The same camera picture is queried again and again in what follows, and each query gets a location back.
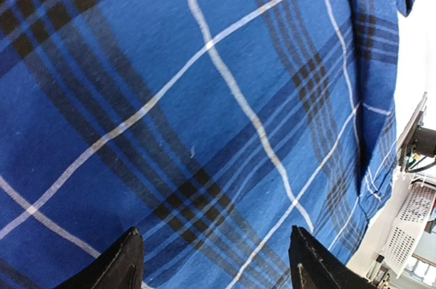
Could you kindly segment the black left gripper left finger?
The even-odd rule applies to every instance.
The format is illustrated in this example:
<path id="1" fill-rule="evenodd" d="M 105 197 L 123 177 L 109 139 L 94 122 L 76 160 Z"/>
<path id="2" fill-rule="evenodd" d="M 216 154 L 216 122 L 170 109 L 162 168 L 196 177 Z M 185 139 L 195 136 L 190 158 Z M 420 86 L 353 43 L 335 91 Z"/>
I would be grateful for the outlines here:
<path id="1" fill-rule="evenodd" d="M 57 287 L 136 289 L 142 286 L 143 275 L 144 240 L 132 226 L 89 266 Z"/>

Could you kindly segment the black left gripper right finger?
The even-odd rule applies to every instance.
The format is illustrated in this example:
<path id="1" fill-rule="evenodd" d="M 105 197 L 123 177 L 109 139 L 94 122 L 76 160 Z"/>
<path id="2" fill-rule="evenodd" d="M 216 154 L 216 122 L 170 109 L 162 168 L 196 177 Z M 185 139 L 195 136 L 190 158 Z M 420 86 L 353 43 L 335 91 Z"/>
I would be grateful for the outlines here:
<path id="1" fill-rule="evenodd" d="M 292 227 L 288 254 L 293 289 L 374 287 L 367 279 L 348 269 L 303 227 Z"/>

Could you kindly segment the dark blue plaid shirt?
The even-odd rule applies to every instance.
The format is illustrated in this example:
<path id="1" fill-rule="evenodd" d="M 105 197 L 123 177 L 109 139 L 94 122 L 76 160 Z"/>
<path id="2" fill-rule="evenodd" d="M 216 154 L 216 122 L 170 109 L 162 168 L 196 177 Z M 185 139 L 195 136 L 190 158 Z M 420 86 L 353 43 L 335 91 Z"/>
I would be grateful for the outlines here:
<path id="1" fill-rule="evenodd" d="M 1 287 L 55 288 L 126 231 L 141 288 L 289 288 L 390 198 L 415 0 L 1 0 Z"/>

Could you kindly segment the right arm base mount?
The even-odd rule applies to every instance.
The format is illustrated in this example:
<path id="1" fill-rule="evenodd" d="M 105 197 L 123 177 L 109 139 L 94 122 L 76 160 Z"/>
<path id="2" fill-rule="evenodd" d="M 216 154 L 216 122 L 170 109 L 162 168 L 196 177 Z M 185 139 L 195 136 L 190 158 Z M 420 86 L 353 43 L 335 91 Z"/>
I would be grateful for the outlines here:
<path id="1" fill-rule="evenodd" d="M 416 174 L 435 166 L 435 130 L 424 126 L 428 93 L 425 91 L 398 141 L 401 172 Z"/>

